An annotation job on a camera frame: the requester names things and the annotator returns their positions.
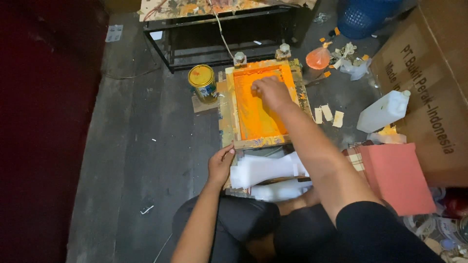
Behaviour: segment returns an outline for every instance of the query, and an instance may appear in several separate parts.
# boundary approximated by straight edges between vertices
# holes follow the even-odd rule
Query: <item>can lid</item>
[[[213,80],[213,70],[207,65],[197,65],[189,72],[189,82],[195,87],[203,87]]]

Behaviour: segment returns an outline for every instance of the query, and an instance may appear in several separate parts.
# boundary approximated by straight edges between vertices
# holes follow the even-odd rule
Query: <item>cardboard box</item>
[[[373,58],[384,94],[411,91],[399,133],[429,186],[468,186],[468,1],[424,0]]]

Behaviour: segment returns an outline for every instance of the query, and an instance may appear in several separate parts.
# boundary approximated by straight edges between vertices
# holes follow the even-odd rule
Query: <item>white paper scrap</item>
[[[315,123],[317,124],[322,124],[322,109],[321,108],[315,108]]]
[[[109,26],[109,28],[107,28],[106,42],[119,41],[123,28],[124,25]]]
[[[341,128],[343,126],[344,112],[335,110],[335,119],[333,120],[333,126]]]
[[[162,38],[162,31],[156,31],[149,33],[153,40],[160,40]]]
[[[330,107],[327,105],[320,106],[322,109],[323,115],[325,116],[325,119],[329,122],[333,120],[333,114],[331,114]]]

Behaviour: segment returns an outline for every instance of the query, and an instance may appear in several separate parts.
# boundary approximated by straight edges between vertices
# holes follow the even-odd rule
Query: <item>orange ink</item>
[[[255,80],[274,75],[286,84],[291,99],[299,104],[293,75],[288,63],[260,61],[248,63],[247,68],[233,71],[242,140],[288,134],[276,112],[264,105],[262,100],[251,90]]]

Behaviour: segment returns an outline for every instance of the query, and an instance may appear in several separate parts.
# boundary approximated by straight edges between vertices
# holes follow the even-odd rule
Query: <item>hand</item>
[[[208,160],[208,181],[207,185],[223,187],[226,183],[231,162],[234,158],[234,143],[222,148]]]
[[[252,91],[262,95],[262,101],[267,106],[278,112],[284,105],[294,103],[289,95],[284,82],[280,82],[277,76],[264,77],[252,83]]]

